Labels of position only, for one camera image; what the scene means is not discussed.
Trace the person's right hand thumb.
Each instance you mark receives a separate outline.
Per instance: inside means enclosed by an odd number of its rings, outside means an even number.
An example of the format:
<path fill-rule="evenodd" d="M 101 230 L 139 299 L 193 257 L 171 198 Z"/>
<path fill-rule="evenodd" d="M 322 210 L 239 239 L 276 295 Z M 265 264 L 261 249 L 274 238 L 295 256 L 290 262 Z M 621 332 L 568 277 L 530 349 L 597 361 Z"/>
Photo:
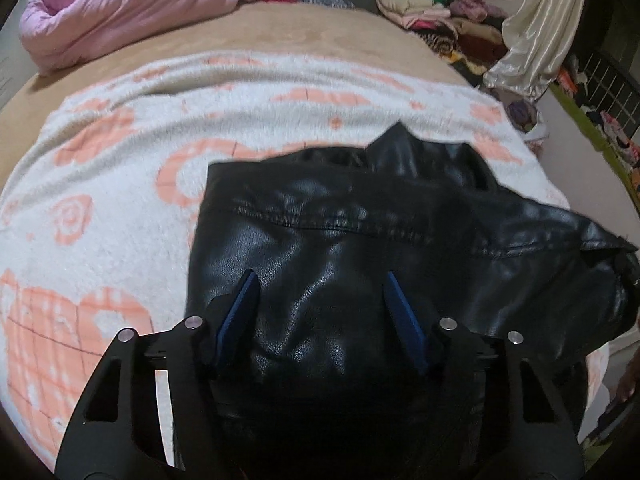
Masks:
<path fill-rule="evenodd" d="M 628 362 L 625 373 L 620 378 L 616 388 L 616 400 L 627 402 L 637 389 L 640 377 L 640 356 L 638 353 Z"/>

